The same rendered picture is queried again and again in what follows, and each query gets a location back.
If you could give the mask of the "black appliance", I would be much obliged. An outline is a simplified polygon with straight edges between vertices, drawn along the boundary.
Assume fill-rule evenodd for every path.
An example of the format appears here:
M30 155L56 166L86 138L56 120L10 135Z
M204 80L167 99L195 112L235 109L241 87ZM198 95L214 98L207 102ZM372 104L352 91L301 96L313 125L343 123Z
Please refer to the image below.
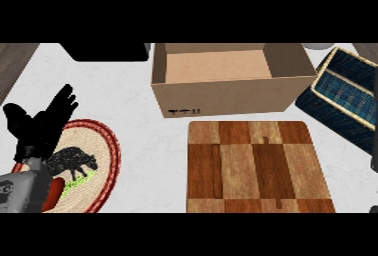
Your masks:
M149 59L149 43L62 43L78 62L142 62Z

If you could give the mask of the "dark blue wicker basket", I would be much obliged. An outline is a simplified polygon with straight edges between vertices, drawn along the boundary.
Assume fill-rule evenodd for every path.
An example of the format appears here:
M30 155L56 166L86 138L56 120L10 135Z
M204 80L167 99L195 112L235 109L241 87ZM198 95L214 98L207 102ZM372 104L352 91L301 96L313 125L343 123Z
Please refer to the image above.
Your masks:
M374 151L378 64L335 47L295 106L368 154Z

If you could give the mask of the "pale grey round thing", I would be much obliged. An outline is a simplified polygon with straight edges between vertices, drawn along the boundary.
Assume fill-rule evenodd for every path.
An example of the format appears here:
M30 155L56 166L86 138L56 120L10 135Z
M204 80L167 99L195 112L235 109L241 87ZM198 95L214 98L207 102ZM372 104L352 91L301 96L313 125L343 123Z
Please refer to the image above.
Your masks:
M335 43L303 43L304 48L310 50L325 50L334 45Z

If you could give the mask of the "red oblong thing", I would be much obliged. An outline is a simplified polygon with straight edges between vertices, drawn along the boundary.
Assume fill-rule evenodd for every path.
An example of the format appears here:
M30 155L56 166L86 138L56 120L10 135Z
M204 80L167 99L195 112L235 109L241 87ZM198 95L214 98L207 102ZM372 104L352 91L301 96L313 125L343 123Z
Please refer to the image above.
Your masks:
M62 192L64 192L64 188L65 188L65 180L61 177L58 177L50 182L50 190L47 193L47 199L42 206L43 212L46 212L55 208L59 198L61 198L61 195L62 195Z

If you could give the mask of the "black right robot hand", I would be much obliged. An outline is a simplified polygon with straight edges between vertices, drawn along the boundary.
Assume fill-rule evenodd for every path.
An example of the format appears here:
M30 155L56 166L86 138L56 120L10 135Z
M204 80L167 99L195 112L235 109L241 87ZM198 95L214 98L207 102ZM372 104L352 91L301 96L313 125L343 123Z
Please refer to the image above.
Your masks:
M375 68L374 97L375 97L375 136L374 136L371 168L378 173L378 67Z

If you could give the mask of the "brown wooden cutting board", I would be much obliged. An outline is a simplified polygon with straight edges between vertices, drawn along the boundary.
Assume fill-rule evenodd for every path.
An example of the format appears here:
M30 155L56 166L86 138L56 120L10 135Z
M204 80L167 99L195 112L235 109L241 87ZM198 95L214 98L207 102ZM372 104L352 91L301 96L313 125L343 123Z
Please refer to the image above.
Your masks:
M186 211L335 211L304 122L189 123Z

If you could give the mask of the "oval woven placemat red rim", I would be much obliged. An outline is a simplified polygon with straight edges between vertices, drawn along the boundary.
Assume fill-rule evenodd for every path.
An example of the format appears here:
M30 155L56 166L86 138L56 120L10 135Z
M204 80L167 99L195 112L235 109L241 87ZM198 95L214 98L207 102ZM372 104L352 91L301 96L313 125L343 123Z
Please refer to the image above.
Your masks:
M121 148L109 127L90 119L70 121L53 157L52 189L61 194L46 213L96 213L109 198L121 167Z

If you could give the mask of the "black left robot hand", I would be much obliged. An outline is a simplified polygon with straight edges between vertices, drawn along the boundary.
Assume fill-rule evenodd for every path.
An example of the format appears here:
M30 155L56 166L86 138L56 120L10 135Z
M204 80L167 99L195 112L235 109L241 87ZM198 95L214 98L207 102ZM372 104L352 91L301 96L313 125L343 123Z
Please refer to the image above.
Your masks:
M77 106L70 84L62 87L47 108L34 117L18 104L8 103L3 106L8 130L18 139L13 158L18 163L30 158L46 160L52 156Z

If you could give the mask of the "open brown cardboard box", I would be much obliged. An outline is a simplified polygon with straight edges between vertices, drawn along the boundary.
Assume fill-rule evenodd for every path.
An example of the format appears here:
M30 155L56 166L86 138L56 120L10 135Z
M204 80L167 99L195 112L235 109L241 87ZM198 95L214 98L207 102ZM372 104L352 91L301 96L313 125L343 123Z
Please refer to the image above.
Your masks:
M158 43L152 90L167 118L282 112L316 70L298 43Z

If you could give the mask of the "dark brown wooden panel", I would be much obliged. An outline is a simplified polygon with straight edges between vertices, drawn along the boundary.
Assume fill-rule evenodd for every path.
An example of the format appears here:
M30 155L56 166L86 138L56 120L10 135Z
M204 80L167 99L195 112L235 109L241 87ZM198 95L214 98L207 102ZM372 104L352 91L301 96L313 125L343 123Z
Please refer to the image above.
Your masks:
M39 43L0 43L0 104L16 83Z

